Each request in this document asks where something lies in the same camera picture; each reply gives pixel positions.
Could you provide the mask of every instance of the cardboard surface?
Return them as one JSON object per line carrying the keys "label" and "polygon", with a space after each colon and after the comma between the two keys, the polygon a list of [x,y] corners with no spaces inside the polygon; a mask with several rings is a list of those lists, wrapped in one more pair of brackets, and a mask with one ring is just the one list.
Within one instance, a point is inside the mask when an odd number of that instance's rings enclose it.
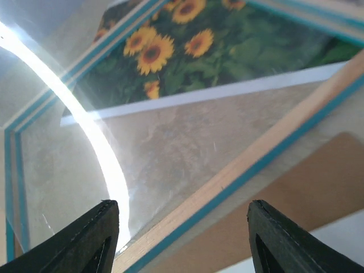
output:
{"label": "cardboard surface", "polygon": [[[307,230],[364,208],[364,146],[342,133],[252,198],[264,199]],[[151,272],[216,272],[248,258],[250,201]]]}

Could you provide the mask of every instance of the blue tape edge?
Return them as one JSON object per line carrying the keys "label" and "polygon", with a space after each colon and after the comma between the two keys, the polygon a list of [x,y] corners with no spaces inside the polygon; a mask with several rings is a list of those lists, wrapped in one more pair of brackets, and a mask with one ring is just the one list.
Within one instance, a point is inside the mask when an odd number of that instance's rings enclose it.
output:
{"label": "blue tape edge", "polygon": [[6,253],[7,261],[14,259],[14,231],[12,223],[14,222],[14,207],[13,207],[13,187],[11,183],[11,143],[10,130],[4,132],[5,144],[5,212],[6,212]]}
{"label": "blue tape edge", "polygon": [[37,101],[35,101],[27,110],[24,111],[20,116],[18,116],[7,128],[6,130],[12,131],[14,130],[19,124],[21,124],[24,119],[26,119],[33,111],[38,109],[42,103],[44,103],[51,95],[53,91],[48,90],[45,92]]}
{"label": "blue tape edge", "polygon": [[139,272],[146,264],[153,260],[157,255],[159,255],[164,249],[166,249],[171,243],[176,241],[180,236],[182,236],[187,230],[189,230],[193,225],[198,223],[203,219],[208,213],[210,213],[214,208],[216,208],[220,203],[226,200],[230,195],[232,195],[237,189],[243,186],[248,180],[255,176],[259,171],[264,169],[273,159],[280,155],[285,149],[287,149],[291,144],[298,140],[307,131],[317,125],[322,119],[328,115],[332,110],[334,110],[339,104],[345,101],[351,94],[357,91],[362,85],[364,85],[364,76],[361,76],[356,82],[351,84],[342,93],[340,93],[336,98],[331,100],[327,105],[325,105],[320,111],[318,111],[313,117],[302,124],[296,131],[291,135],[286,137],[282,142],[280,142],[275,148],[273,148],[264,157],[258,160],[253,166],[251,166],[245,173],[243,173],[239,178],[227,186],[223,191],[221,191],[214,199],[208,202],[204,207],[197,211],[193,216],[187,219],[183,224],[181,224],[177,229],[175,229],[170,235],[166,236],[160,243],[153,247],[146,255],[140,258],[136,263],[129,267],[125,272],[134,273]]}
{"label": "blue tape edge", "polygon": [[304,24],[308,27],[312,27],[312,28],[316,28],[318,30],[321,30],[327,34],[330,34],[332,36],[338,36],[340,37],[342,40],[346,40],[347,42],[350,42],[350,43],[353,43],[353,44],[356,44],[360,47],[364,47],[364,40],[358,38],[358,37],[355,37],[355,36],[350,36],[344,32],[341,32],[341,31],[337,31],[335,29],[332,29],[330,27],[326,27],[326,26],[323,26],[323,25],[320,25],[318,23],[314,23],[314,22],[311,22],[310,20],[307,20],[307,19],[304,19],[304,18],[298,18],[298,17],[295,17],[289,13],[285,13],[284,11],[281,11],[280,9],[277,9],[275,7],[272,7],[270,5],[264,5],[264,4],[261,4],[261,3],[256,3],[253,1],[249,1],[248,2],[249,4],[251,4],[252,6],[256,6],[256,7],[259,7],[261,9],[265,9],[265,10],[268,10],[268,11],[273,11],[275,14],[279,14],[281,16],[284,16],[286,18],[289,18],[293,21],[296,21],[300,24]]}
{"label": "blue tape edge", "polygon": [[26,128],[28,128],[30,125],[32,125],[41,115],[43,115],[49,108],[51,108],[58,100],[59,100],[58,97],[54,97],[53,99],[51,99],[32,118],[30,118],[26,123],[24,123],[22,125],[22,127],[19,128],[19,130],[17,131],[17,133],[22,133],[23,131],[25,131]]}
{"label": "blue tape edge", "polygon": [[16,154],[16,172],[18,173],[18,196],[19,196],[19,216],[20,216],[20,232],[21,246],[23,252],[29,251],[29,223],[26,189],[24,184],[24,168],[22,157],[22,139],[20,133],[15,133],[15,154]]}

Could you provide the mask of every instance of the wooden strip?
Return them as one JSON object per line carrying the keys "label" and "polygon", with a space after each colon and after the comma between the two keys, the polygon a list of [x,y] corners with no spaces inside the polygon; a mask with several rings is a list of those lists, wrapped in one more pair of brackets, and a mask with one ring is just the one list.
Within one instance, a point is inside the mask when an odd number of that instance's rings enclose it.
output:
{"label": "wooden strip", "polygon": [[128,247],[114,262],[114,272],[124,272],[167,235],[216,197],[232,181],[247,171],[305,121],[364,74],[364,51],[350,60],[342,70],[321,84],[307,99],[250,145],[198,191],[186,199],[159,224]]}
{"label": "wooden strip", "polygon": [[250,257],[252,200],[266,200],[310,231],[364,208],[363,161],[361,142],[348,133],[335,136],[148,272],[217,272]]}
{"label": "wooden strip", "polygon": [[309,25],[314,25],[319,29],[323,29],[330,34],[335,34],[342,38],[350,39],[356,43],[364,44],[364,31],[355,27],[351,27],[340,22],[336,22],[330,19],[322,18],[318,15],[305,12],[300,9],[296,9],[292,6],[282,4],[275,0],[249,0],[260,7],[270,8],[275,12],[280,12],[289,15],[293,20],[302,20]]}

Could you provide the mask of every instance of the transparent plastic panel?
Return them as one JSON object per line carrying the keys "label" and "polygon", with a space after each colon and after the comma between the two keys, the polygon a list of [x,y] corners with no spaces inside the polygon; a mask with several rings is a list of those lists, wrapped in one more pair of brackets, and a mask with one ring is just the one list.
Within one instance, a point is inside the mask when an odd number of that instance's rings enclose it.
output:
{"label": "transparent plastic panel", "polygon": [[[127,19],[146,1],[12,2],[0,123],[22,251],[109,198],[121,251],[360,50],[242,1],[171,1],[142,26]],[[123,22],[133,32],[116,42]],[[95,48],[71,93],[59,78]]]}

